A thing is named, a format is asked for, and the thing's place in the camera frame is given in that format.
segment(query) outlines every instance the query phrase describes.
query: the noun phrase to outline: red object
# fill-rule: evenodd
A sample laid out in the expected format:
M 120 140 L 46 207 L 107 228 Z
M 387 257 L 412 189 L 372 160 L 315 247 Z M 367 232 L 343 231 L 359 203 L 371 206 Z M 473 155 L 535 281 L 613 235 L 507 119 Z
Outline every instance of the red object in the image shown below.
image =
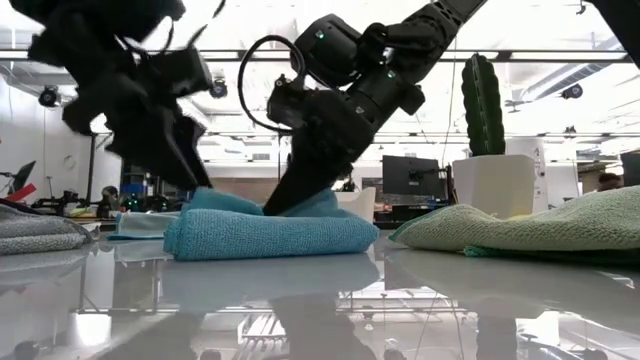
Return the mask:
M 5 199 L 17 203 L 18 201 L 23 200 L 24 198 L 33 194 L 34 192 L 36 192 L 36 187 L 33 186 L 33 184 L 29 184 L 23 187 L 22 189 L 14 192 L 13 194 L 5 197 Z

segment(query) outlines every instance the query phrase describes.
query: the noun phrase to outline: green towel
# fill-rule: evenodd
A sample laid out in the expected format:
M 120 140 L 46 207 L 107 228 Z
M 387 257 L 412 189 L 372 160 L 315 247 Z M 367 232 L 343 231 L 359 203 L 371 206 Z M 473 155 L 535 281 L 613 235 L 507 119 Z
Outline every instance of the green towel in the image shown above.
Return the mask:
M 414 219 L 390 236 L 410 248 L 474 257 L 640 263 L 640 186 L 587 194 L 560 207 L 499 220 L 468 205 Z

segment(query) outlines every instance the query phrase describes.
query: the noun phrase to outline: potted cactus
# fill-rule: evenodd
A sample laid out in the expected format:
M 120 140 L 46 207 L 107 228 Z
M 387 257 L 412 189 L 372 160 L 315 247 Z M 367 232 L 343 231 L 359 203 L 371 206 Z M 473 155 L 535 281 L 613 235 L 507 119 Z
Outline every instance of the potted cactus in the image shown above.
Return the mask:
M 534 160 L 505 155 L 500 85 L 493 64 L 474 54 L 462 70 L 469 159 L 453 162 L 458 202 L 498 218 L 531 214 Z

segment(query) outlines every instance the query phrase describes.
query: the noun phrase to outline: gray towel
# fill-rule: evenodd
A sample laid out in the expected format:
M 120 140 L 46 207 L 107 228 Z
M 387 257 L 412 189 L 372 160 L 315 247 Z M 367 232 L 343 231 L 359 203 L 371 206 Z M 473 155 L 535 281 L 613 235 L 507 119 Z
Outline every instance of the gray towel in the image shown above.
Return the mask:
M 71 250 L 90 242 L 89 232 L 71 220 L 0 205 L 0 256 Z

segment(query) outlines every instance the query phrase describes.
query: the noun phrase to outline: cactus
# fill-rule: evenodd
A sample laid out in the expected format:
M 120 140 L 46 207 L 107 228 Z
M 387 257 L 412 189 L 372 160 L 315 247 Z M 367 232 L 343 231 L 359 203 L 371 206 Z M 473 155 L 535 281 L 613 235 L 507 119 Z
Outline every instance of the cactus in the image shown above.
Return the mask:
M 500 87 L 493 65 L 485 56 L 474 54 L 465 62 L 462 94 L 472 155 L 504 154 Z

